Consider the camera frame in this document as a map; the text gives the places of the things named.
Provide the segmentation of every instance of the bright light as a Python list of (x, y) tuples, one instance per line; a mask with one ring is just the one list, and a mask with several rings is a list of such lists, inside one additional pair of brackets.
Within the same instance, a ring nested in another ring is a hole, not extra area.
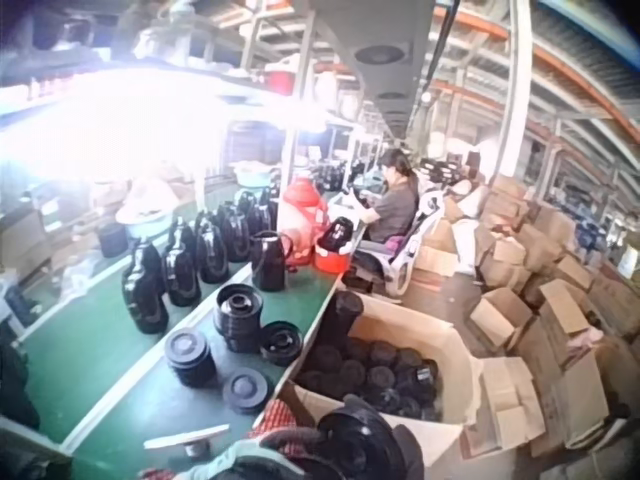
[(229, 118), (217, 79), (150, 68), (83, 78), (69, 99), (16, 124), (3, 154), (44, 179), (127, 180), (216, 158)]

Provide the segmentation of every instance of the black plastic part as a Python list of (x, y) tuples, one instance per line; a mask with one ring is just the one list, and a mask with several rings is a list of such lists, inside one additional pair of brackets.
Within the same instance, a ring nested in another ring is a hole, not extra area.
[(286, 367), (302, 352), (300, 329), (293, 323), (273, 322), (260, 331), (260, 353), (268, 362)]
[(400, 406), (398, 407), (397, 414), (401, 417), (420, 419), (422, 415), (422, 408), (420, 403), (412, 397), (400, 397)]
[(216, 378), (216, 365), (205, 336), (182, 328), (171, 333), (164, 346), (167, 363), (183, 385), (204, 387)]
[(250, 285), (235, 283), (223, 287), (216, 299), (214, 324), (229, 350), (256, 353), (260, 346), (260, 316), (263, 301)]
[(365, 394), (364, 399), (382, 413), (388, 413), (389, 415), (395, 415), (400, 408), (400, 394), (393, 388), (374, 388), (369, 389)]
[(388, 367), (373, 367), (367, 373), (367, 386), (371, 388), (391, 388), (396, 383), (396, 376)]
[(331, 345), (318, 345), (311, 352), (311, 367), (323, 373), (337, 373), (342, 367), (342, 355)]
[(347, 404), (324, 416), (318, 430), (328, 439), (318, 446), (318, 452), (346, 478), (406, 478), (404, 457), (391, 427), (369, 408)]
[(98, 241), (104, 258), (122, 255), (129, 248), (127, 230), (119, 223), (109, 223), (98, 229)]
[(225, 403), (242, 414), (258, 413), (270, 393), (271, 386), (267, 378), (251, 368), (235, 370), (222, 389)]
[(353, 393), (364, 385), (367, 371), (359, 361), (346, 360), (340, 369), (340, 378), (352, 387), (350, 390)]
[(398, 358), (396, 359), (396, 371), (405, 368), (417, 368), (422, 365), (422, 356), (420, 352), (413, 348), (401, 348), (398, 350)]
[(322, 388), (322, 372), (317, 370), (308, 370), (298, 376), (296, 379), (298, 385), (312, 392), (320, 392)]
[(371, 366), (391, 367), (395, 360), (398, 350), (389, 342), (377, 341), (371, 344), (371, 353), (369, 354), (369, 362)]
[(369, 359), (370, 346), (364, 340), (354, 337), (347, 337), (342, 346), (342, 352), (345, 358), (349, 360), (357, 360), (365, 365)]

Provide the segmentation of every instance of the black kettle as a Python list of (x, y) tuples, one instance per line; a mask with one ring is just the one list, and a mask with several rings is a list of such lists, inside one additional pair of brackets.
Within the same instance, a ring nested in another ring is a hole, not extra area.
[(353, 237), (353, 222), (347, 217), (338, 217), (318, 239), (318, 245), (330, 252), (339, 252)]
[(170, 243), (165, 249), (162, 259), (163, 275), (169, 299), (171, 303), (178, 307), (188, 307), (200, 301), (202, 292), (196, 276), (196, 267), (193, 257), (187, 250), (183, 238), (184, 228), (188, 225), (179, 224), (175, 230), (173, 238), (169, 238)]
[[(285, 252), (282, 239), (287, 239)], [(284, 290), (286, 260), (293, 252), (293, 241), (287, 235), (273, 231), (251, 237), (251, 270), (253, 285), (265, 292)]]
[(246, 217), (231, 206), (226, 210), (220, 230), (229, 261), (246, 262), (249, 259), (249, 226)]
[(122, 277), (122, 296), (131, 318), (142, 333), (161, 333), (169, 324), (169, 314), (158, 290), (158, 278), (146, 266), (146, 252), (144, 244), (134, 249), (131, 266)]
[(203, 217), (197, 224), (196, 265), (204, 283), (221, 283), (229, 277), (227, 249), (220, 229), (210, 218)]
[(249, 190), (245, 190), (240, 194), (240, 198), (238, 199), (238, 211), (246, 215), (249, 213), (249, 209), (257, 203), (258, 200), (256, 196)]
[(174, 243), (182, 242), (191, 257), (191, 263), (193, 265), (196, 264), (196, 236), (191, 230), (191, 227), (187, 224), (187, 222), (182, 217), (177, 217), (173, 223), (171, 224), (171, 228), (169, 229), (169, 239), (167, 240), (168, 245), (173, 245)]
[(249, 235), (255, 235), (264, 230), (273, 230), (269, 205), (253, 205), (247, 212)]
[(140, 237), (134, 241), (131, 253), (131, 264), (127, 267), (124, 275), (127, 276), (133, 271), (136, 263), (135, 252), (137, 250), (142, 250), (142, 265), (145, 270), (155, 278), (158, 295), (163, 295), (167, 290), (164, 285), (164, 279), (162, 278), (162, 259), (160, 258), (158, 249), (147, 237)]

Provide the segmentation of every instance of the plastic bag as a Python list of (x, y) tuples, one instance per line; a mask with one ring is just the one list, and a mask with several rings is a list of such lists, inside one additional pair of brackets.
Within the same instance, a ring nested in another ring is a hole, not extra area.
[(98, 251), (90, 251), (80, 259), (73, 255), (67, 261), (67, 267), (62, 273), (60, 281), (60, 302), (68, 303), (74, 298), (87, 294), (90, 288), (91, 277), (96, 264), (100, 261), (101, 255)]

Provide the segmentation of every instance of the open cardboard box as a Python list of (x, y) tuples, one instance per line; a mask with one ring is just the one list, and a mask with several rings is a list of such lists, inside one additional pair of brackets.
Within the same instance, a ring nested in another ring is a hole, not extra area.
[(565, 255), (556, 265), (554, 276), (581, 288), (585, 292), (591, 288), (593, 274), (572, 255)]
[(588, 297), (615, 334), (631, 341), (640, 333), (640, 297), (625, 283), (598, 274)]
[(482, 360), (482, 404), (478, 421), (465, 427), (468, 456), (509, 450), (545, 432), (532, 376), (521, 358)]
[(533, 313), (509, 288), (498, 288), (485, 293), (471, 312), (473, 321), (487, 336), (493, 350), (515, 345)]
[(579, 448), (602, 435), (609, 407), (593, 351), (563, 372), (543, 325), (533, 322), (516, 353), (532, 373), (545, 419), (545, 433), (531, 442), (533, 457), (564, 447)]
[(531, 276), (531, 272), (524, 266), (499, 262), (490, 253), (484, 256), (480, 264), (480, 272), (488, 287), (508, 287), (516, 293), (522, 291)]
[[(415, 348), (423, 357), (438, 363), (442, 388), (437, 401), (442, 405), (442, 423), (382, 414), (392, 427), (403, 424), (413, 432), (422, 447), (425, 467), (429, 467), (456, 443), (464, 425), (475, 423), (482, 364), (471, 356), (452, 324), (369, 296), (360, 297), (364, 313), (355, 321), (349, 336)], [(316, 421), (342, 405), (301, 387), (295, 390)]]
[(501, 173), (496, 174), (493, 180), (493, 190), (506, 193), (517, 200), (524, 200), (528, 187), (513, 177), (507, 177)]
[(557, 242), (529, 224), (522, 225), (516, 240), (527, 251), (524, 266), (530, 272), (540, 272), (562, 255), (562, 247)]
[(573, 220), (556, 207), (544, 202), (540, 204), (540, 211), (533, 226), (563, 246), (573, 240), (576, 230)]
[(589, 310), (584, 292), (563, 280), (553, 280), (540, 287), (545, 303), (540, 308), (542, 322), (558, 365), (565, 366), (579, 351), (571, 351), (567, 343), (589, 329), (585, 318)]
[(451, 277), (456, 272), (458, 250), (453, 229), (448, 220), (441, 219), (435, 230), (425, 235), (415, 267), (444, 277)]

